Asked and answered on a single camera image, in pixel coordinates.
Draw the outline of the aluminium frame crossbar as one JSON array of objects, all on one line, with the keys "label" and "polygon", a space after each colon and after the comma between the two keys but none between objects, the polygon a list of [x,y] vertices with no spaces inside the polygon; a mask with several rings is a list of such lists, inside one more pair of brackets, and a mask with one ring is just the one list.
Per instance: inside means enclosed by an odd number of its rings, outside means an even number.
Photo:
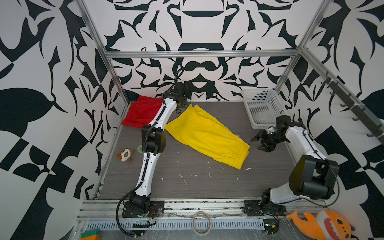
[{"label": "aluminium frame crossbar", "polygon": [[292,57],[296,50],[224,50],[224,51],[104,51],[108,59],[127,58],[210,58],[210,57]]}]

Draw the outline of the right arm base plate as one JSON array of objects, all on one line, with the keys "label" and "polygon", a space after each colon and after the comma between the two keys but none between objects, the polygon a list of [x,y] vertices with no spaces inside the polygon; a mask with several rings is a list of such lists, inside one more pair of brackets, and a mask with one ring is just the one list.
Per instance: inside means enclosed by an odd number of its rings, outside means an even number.
[{"label": "right arm base plate", "polygon": [[245,200],[243,212],[249,216],[284,216],[286,213],[286,207],[284,205],[274,204],[268,199],[261,200]]}]

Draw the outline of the brown white paw toy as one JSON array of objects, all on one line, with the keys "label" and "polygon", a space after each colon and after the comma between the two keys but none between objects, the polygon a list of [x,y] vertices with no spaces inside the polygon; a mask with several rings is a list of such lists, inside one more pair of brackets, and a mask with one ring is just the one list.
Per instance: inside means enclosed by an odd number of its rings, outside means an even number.
[{"label": "brown white paw toy", "polygon": [[121,162],[131,162],[133,159],[134,150],[131,149],[122,149],[117,153],[117,158]]}]

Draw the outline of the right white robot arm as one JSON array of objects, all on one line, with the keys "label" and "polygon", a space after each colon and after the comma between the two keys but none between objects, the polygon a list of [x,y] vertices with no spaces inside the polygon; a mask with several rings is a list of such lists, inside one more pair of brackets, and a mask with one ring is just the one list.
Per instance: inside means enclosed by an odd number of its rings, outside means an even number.
[{"label": "right white robot arm", "polygon": [[327,159],[310,138],[309,130],[301,122],[292,121],[287,115],[277,117],[276,126],[259,131],[253,142],[260,142],[258,150],[270,153],[277,144],[289,143],[298,155],[288,183],[267,189],[262,194],[260,207],[277,207],[298,200],[313,203],[315,200],[328,200],[338,194],[339,165]]}]

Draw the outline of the green orange block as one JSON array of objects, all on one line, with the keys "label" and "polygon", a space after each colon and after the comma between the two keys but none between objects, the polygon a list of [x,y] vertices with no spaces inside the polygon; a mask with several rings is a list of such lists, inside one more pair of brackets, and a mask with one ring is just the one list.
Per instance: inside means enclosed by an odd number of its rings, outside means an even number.
[{"label": "green orange block", "polygon": [[80,240],[99,240],[100,239],[100,230],[90,230],[81,233]]}]

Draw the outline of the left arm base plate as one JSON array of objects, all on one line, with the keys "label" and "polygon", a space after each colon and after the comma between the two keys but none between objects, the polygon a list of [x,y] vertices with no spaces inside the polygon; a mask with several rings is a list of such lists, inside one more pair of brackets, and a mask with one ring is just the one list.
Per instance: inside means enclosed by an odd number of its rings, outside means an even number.
[{"label": "left arm base plate", "polygon": [[131,202],[124,203],[123,218],[139,218],[150,217],[154,218],[163,213],[165,206],[164,201],[150,201],[144,204],[135,204]]}]

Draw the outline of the red shorts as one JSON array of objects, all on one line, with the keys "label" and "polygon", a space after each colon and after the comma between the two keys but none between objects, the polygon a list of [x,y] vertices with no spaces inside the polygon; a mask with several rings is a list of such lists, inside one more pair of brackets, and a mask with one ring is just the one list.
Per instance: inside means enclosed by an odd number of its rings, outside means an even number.
[{"label": "red shorts", "polygon": [[122,125],[141,129],[155,118],[162,105],[161,98],[139,96],[138,100],[131,104]]}]

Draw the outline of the orange shark plush toy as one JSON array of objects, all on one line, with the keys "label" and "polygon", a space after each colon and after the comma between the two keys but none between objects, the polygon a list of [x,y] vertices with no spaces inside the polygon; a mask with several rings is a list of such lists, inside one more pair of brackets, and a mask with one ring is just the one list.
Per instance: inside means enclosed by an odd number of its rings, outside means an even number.
[{"label": "orange shark plush toy", "polygon": [[314,240],[350,240],[355,228],[340,214],[331,210],[321,210],[315,216],[303,213],[304,218],[297,211],[287,215],[298,230]]}]

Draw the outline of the white plastic basket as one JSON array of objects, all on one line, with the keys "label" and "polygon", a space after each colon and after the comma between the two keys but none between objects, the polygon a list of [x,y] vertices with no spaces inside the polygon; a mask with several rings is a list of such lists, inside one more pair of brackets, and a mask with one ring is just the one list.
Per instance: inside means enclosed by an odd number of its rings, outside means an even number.
[{"label": "white plastic basket", "polygon": [[276,126],[276,119],[279,116],[292,117],[278,93],[273,89],[246,88],[242,90],[242,97],[254,130]]}]

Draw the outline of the yellow shorts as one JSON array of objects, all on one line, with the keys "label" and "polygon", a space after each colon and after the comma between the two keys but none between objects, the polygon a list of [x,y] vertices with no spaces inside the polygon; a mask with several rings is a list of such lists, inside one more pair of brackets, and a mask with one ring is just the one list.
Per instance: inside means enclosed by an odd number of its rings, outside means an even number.
[{"label": "yellow shorts", "polygon": [[245,141],[198,105],[189,105],[165,129],[180,143],[238,170],[249,155]]}]

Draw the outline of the green tape roll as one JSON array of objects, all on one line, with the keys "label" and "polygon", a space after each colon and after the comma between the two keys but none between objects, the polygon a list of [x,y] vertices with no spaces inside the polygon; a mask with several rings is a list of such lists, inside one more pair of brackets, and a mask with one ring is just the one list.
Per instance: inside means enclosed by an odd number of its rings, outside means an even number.
[{"label": "green tape roll", "polygon": [[142,145],[138,146],[137,150],[139,153],[143,153],[143,146]]}]

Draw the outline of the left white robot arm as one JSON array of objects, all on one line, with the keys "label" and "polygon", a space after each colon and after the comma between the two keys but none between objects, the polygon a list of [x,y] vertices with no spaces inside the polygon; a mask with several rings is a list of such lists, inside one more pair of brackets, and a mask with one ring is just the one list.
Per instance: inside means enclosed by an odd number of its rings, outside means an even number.
[{"label": "left white robot arm", "polygon": [[155,167],[167,144],[165,126],[173,112],[186,106],[187,90],[186,84],[175,82],[170,90],[162,94],[162,106],[154,119],[142,127],[143,165],[137,186],[125,203],[125,209],[131,215],[146,214],[150,208]]}]

